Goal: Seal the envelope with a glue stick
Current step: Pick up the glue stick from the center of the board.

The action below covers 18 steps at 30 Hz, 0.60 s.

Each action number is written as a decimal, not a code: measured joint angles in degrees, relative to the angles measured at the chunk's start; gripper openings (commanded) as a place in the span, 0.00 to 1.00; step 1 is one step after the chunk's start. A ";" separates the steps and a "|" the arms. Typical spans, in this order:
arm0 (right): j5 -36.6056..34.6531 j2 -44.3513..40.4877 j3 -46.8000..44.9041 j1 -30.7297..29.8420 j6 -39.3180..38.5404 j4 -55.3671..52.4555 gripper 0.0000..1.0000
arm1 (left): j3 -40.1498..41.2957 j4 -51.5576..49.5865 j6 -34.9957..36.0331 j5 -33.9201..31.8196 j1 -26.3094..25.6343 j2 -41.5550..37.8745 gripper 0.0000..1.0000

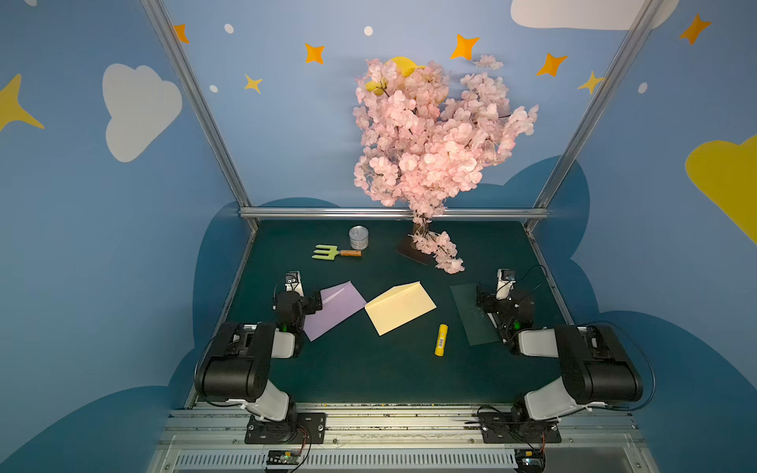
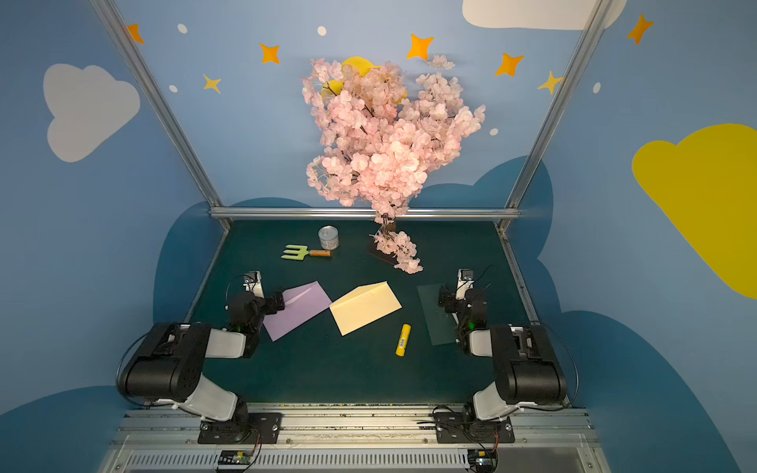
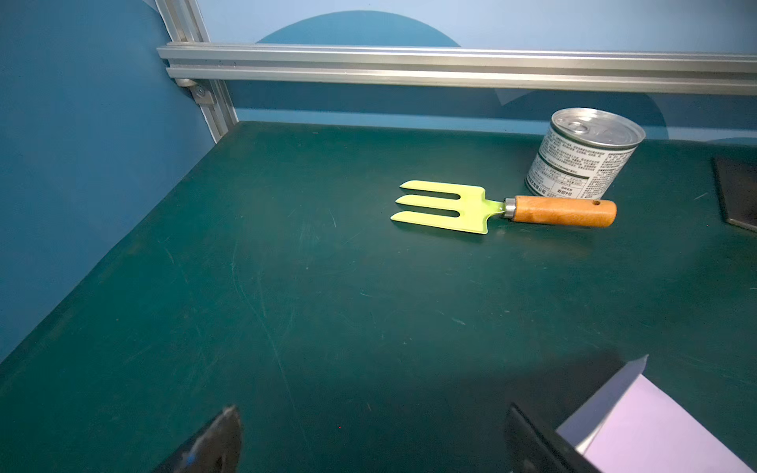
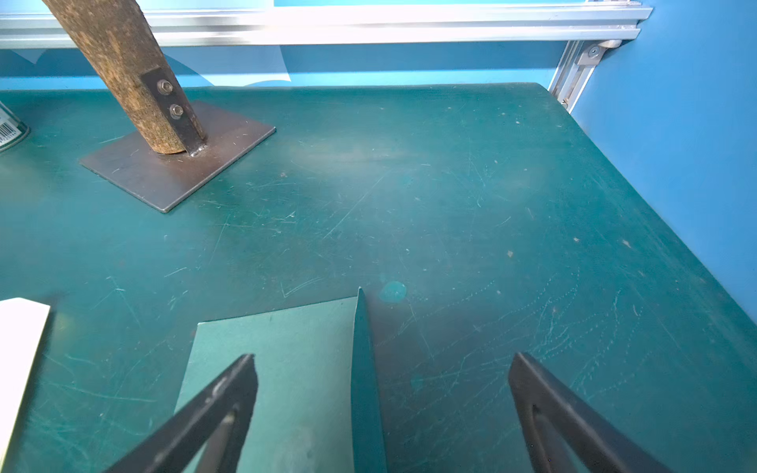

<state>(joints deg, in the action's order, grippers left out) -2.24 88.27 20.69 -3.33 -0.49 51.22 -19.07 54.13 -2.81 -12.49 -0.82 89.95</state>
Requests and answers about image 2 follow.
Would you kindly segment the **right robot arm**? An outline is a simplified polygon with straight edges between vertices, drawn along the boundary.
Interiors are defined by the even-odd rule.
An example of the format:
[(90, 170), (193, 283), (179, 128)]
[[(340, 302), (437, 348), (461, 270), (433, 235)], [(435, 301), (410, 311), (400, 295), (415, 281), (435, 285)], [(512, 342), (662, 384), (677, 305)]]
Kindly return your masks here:
[(488, 325), (485, 292), (471, 282), (439, 291), (438, 306), (455, 321), (455, 344), (492, 362), (494, 380), (467, 405), (474, 421), (499, 421), (520, 409), (542, 412), (569, 406), (568, 383), (545, 327)]

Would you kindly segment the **cream yellow envelope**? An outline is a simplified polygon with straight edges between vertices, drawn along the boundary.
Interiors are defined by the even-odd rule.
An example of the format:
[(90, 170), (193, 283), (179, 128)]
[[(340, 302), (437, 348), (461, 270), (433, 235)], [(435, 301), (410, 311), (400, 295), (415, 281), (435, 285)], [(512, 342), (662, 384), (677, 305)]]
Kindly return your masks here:
[(386, 282), (360, 286), (329, 306), (342, 336), (402, 308)]

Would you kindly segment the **yellow glue stick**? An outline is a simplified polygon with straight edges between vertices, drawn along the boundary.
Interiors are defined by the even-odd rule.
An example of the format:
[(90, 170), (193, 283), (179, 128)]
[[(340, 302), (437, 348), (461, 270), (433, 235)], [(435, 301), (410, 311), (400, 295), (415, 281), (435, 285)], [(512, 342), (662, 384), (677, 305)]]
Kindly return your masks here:
[(395, 348), (396, 356), (398, 357), (405, 356), (410, 334), (411, 334), (411, 326), (409, 324), (404, 324), (400, 331), (398, 343)]

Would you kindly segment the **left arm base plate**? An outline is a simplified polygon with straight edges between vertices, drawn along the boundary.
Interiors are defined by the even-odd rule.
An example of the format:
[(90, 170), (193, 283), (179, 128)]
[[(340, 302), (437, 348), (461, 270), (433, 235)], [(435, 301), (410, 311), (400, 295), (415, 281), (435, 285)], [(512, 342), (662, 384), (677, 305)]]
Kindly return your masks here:
[(283, 414), (252, 412), (226, 422), (202, 421), (199, 445), (275, 445), (281, 433)]

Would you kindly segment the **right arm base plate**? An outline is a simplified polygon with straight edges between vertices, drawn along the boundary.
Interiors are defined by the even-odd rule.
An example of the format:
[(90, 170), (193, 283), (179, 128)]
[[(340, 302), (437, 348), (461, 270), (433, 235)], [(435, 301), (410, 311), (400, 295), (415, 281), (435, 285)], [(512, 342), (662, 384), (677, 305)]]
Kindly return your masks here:
[(504, 421), (476, 421), (463, 413), (441, 411), (432, 414), (438, 443), (514, 443), (516, 436), (510, 418)]

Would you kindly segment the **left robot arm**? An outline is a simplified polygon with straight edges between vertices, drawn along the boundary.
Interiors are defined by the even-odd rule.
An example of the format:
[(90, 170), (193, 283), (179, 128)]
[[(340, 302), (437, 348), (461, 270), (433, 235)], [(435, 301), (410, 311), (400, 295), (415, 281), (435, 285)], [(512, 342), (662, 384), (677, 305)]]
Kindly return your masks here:
[(116, 369), (116, 388), (142, 408), (169, 405), (201, 418), (208, 443), (242, 443), (252, 433), (246, 404), (238, 394), (203, 374), (208, 359), (249, 359), (259, 344), (264, 319), (285, 309), (281, 292), (264, 297), (244, 291), (226, 305), (229, 327), (160, 322), (137, 340)]

